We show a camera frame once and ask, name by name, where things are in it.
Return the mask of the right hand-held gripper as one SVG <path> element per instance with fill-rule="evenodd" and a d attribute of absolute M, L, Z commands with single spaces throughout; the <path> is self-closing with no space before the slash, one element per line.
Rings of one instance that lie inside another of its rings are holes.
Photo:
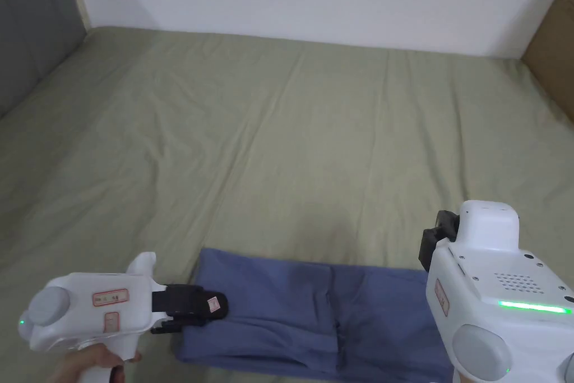
<path fill-rule="evenodd" d="M 437 213 L 418 259 L 453 382 L 572 382 L 573 290 L 519 246 L 520 218 L 470 200 Z"/>

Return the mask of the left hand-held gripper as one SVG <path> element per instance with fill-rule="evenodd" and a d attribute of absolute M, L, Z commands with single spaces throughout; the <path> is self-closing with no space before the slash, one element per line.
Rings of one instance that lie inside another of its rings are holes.
<path fill-rule="evenodd" d="M 181 333 L 185 319 L 213 321 L 229 313 L 221 292 L 198 285 L 154 281 L 156 254 L 139 254 L 123 273 L 70 273 L 49 281 L 20 317 L 20 336 L 35 352 L 66 354 L 104 344 L 126 362 L 136 359 L 139 337 Z M 166 312 L 152 297 L 166 290 Z M 110 368 L 93 367 L 79 382 L 109 382 Z"/>

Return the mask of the person's left hand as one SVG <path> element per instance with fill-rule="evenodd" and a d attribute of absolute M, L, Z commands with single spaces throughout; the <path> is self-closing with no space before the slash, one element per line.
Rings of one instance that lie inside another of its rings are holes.
<path fill-rule="evenodd" d="M 81 375 L 93 367 L 110 368 L 109 382 L 126 381 L 124 360 L 104 344 L 93 344 L 66 354 L 47 382 L 79 382 Z"/>

